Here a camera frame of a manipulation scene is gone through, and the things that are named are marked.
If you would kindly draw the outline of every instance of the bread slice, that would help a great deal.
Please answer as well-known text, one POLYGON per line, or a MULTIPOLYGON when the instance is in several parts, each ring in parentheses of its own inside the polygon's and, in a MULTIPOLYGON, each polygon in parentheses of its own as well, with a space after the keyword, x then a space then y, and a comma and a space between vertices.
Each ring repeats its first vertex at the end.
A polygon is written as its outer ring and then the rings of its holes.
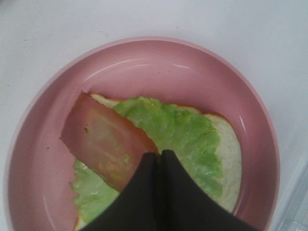
MULTIPOLYGON (((91 97, 109 108, 121 102, 121 100, 107 99, 99 94, 91 94, 91 97)), ((200 111, 194 107, 179 107, 183 110, 200 113, 200 111)), ((218 204, 227 211, 232 212, 237 202, 241 185, 242 156, 240 144, 233 127, 224 117, 210 113, 204 114, 204 116, 212 122, 213 127, 217 130, 220 137, 220 142, 215 154, 222 164, 223 177, 219 179, 219 182, 223 187, 223 193, 218 204)), ((79 215, 75 230, 77 231, 84 226, 85 222, 82 220, 81 215, 79 215)))

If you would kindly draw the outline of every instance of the ham slice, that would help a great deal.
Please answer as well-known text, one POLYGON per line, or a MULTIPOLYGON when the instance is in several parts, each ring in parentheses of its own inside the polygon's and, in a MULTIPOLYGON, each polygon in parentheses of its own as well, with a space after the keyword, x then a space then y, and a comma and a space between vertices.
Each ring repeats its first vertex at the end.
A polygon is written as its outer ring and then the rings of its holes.
POLYGON ((158 153, 154 142, 130 120, 81 93, 69 113, 61 140, 105 182, 122 191, 143 153, 158 153))

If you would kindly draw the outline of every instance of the white table surface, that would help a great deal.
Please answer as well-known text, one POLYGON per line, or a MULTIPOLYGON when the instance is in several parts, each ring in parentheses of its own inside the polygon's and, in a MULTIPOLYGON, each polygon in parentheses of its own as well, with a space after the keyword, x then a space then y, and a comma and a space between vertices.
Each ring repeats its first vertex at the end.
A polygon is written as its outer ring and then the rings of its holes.
POLYGON ((274 123, 281 182, 276 230, 308 162, 308 1, 0 0, 0 230, 14 131, 42 86, 107 42, 136 36, 187 40, 222 56, 254 86, 274 123))

